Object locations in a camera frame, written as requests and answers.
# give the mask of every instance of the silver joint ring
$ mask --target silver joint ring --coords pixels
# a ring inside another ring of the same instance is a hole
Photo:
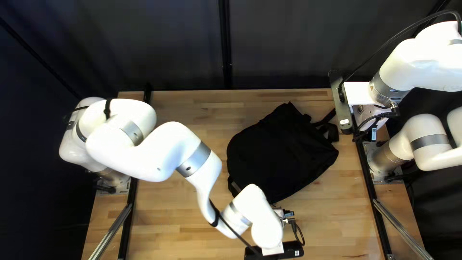
[[[252,222],[250,220],[248,220],[246,217],[244,217],[244,215],[242,215],[241,212],[239,212],[237,209],[236,209],[236,206],[234,205],[234,203],[231,201],[230,203],[230,208],[231,210],[234,212],[234,214],[236,214],[239,219],[241,220],[242,223],[246,224],[247,226],[250,227],[250,225],[252,224]]]
[[[83,142],[86,142],[86,137],[80,131],[79,122],[80,121],[78,121],[77,125],[75,125],[75,132],[77,133],[77,136],[79,137],[80,140],[82,140]]]
[[[143,140],[143,132],[141,129],[133,123],[133,121],[128,121],[124,126],[119,127],[133,142],[134,146],[139,145]]]
[[[429,146],[432,144],[445,143],[449,144],[448,136],[443,134],[428,135],[421,138],[417,138],[411,142],[412,151],[415,151],[419,148]]]
[[[176,170],[185,178],[193,175],[207,161],[210,152],[210,148],[201,141],[193,154]]]

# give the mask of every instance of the black backdrop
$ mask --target black backdrop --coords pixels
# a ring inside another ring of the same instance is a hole
[[[232,88],[327,87],[329,69],[351,69],[403,27],[445,5],[462,11],[456,0],[232,0]],[[218,0],[6,0],[0,17],[80,97],[114,97],[147,81],[157,90],[225,88]],[[78,99],[5,31],[0,37],[4,256],[79,259],[94,195],[91,176],[58,157],[61,116]],[[393,48],[351,80],[368,81]],[[392,132],[418,112],[445,117],[448,111],[437,111],[437,102],[416,109],[435,100],[434,92],[419,91],[403,101]],[[454,201],[461,193],[429,198],[454,190],[458,172],[427,174],[413,184],[419,228],[439,259],[460,255],[454,249],[462,214]]]

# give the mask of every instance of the wooden tabletop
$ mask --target wooden tabletop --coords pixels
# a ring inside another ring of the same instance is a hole
[[[119,98],[142,97],[142,92],[119,93]],[[152,93],[151,105],[158,116],[157,125],[169,121],[183,123],[222,159],[223,172],[211,193],[211,199],[222,210],[233,199],[226,181],[229,140],[288,101],[309,114],[312,122],[321,120],[334,108],[330,89],[156,91]],[[358,153],[351,139],[340,135],[340,141],[333,143],[340,152],[337,161],[316,181],[277,203],[295,212],[305,237],[305,255],[297,259],[383,259]],[[399,198],[395,203],[387,203],[387,207],[390,204],[393,209],[412,213],[404,187],[396,188],[403,185],[388,189],[390,185],[381,186],[380,194]],[[126,195],[95,198],[82,259],[88,259],[126,201]],[[413,215],[402,217],[411,219],[407,226],[419,238]],[[117,259],[120,234],[119,230],[102,259]],[[243,237],[254,244],[249,231]],[[285,227],[284,241],[291,240],[295,240],[293,232]],[[210,227],[197,206],[194,187],[180,174],[174,173],[159,183],[139,182],[130,260],[241,260],[244,247],[239,240],[228,239]]]

